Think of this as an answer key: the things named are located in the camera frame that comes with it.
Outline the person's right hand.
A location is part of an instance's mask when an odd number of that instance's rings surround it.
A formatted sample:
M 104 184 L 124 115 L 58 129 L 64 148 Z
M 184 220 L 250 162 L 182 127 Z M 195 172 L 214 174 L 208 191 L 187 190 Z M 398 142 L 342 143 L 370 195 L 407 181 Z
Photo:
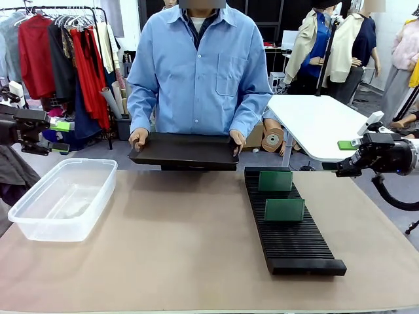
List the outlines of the person's right hand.
M 149 131 L 145 128 L 136 128 L 129 137 L 129 143 L 135 151 L 139 152 L 149 136 Z

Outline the person's left hand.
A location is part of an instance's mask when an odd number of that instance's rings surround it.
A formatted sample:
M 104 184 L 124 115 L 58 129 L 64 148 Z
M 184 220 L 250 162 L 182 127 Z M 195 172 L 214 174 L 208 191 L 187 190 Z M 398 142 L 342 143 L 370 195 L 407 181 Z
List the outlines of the person's left hand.
M 234 147 L 234 150 L 233 150 L 233 156 L 237 156 L 237 155 L 239 155 L 239 153 L 241 153 L 244 145 L 246 144 L 246 138 L 238 130 L 230 130 L 229 135 L 235 143 L 235 147 Z

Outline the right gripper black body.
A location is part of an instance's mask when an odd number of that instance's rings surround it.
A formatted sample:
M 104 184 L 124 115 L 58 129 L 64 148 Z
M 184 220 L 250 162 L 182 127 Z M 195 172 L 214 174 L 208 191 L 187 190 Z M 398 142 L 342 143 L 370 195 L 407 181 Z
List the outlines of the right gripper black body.
M 366 133 L 352 156 L 359 169 L 408 175 L 413 172 L 413 142 L 395 133 Z

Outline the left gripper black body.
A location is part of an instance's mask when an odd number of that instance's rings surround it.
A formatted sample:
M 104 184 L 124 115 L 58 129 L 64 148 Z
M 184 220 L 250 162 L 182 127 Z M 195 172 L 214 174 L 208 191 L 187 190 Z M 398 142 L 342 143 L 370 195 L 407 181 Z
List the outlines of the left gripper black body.
M 47 156 L 50 148 L 39 146 L 39 134 L 50 128 L 44 111 L 18 109 L 1 104 L 1 145 L 21 144 L 22 152 Z

